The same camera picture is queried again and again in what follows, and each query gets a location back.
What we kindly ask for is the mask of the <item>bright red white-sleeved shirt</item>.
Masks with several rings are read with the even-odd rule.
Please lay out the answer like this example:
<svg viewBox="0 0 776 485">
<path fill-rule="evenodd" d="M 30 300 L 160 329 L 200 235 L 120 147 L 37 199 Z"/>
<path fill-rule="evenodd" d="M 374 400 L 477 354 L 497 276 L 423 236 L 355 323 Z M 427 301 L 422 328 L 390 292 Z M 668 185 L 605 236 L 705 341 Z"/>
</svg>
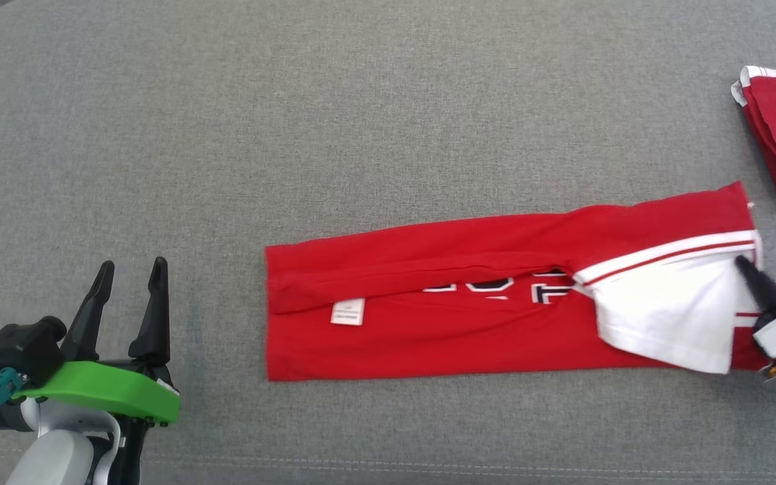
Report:
<svg viewBox="0 0 776 485">
<path fill-rule="evenodd" d="M 757 370 L 738 257 L 763 260 L 740 182 L 268 246 L 267 375 Z"/>
</svg>

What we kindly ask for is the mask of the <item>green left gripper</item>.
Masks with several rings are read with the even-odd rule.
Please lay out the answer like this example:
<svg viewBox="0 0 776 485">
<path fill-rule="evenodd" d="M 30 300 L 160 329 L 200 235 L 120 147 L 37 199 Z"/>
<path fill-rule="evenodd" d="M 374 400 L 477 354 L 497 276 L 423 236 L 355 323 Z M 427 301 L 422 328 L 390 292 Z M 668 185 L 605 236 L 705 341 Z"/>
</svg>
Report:
<svg viewBox="0 0 776 485">
<path fill-rule="evenodd" d="M 130 370 L 96 362 L 99 360 L 96 350 L 98 332 L 104 306 L 110 298 L 115 271 L 113 261 L 102 262 L 62 341 L 61 351 L 66 363 L 43 386 L 37 389 L 22 387 L 13 396 L 18 399 L 58 400 L 130 418 L 153 418 L 157 423 L 178 422 L 181 397 L 172 387 Z M 127 355 L 146 366 L 164 366 L 170 361 L 166 258 L 155 258 L 147 289 L 147 308 Z"/>
</svg>

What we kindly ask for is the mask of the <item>grey fabric sofa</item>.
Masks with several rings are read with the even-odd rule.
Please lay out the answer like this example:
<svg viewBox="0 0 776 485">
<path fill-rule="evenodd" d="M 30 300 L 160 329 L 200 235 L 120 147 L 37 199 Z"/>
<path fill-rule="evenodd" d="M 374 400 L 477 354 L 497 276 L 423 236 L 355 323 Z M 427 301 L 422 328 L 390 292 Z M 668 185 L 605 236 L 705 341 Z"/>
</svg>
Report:
<svg viewBox="0 0 776 485">
<path fill-rule="evenodd" d="M 0 328 L 126 356 L 167 258 L 181 421 L 145 485 L 776 485 L 755 373 L 270 383 L 268 245 L 776 191 L 730 95 L 776 0 L 13 0 L 0 8 Z"/>
</svg>

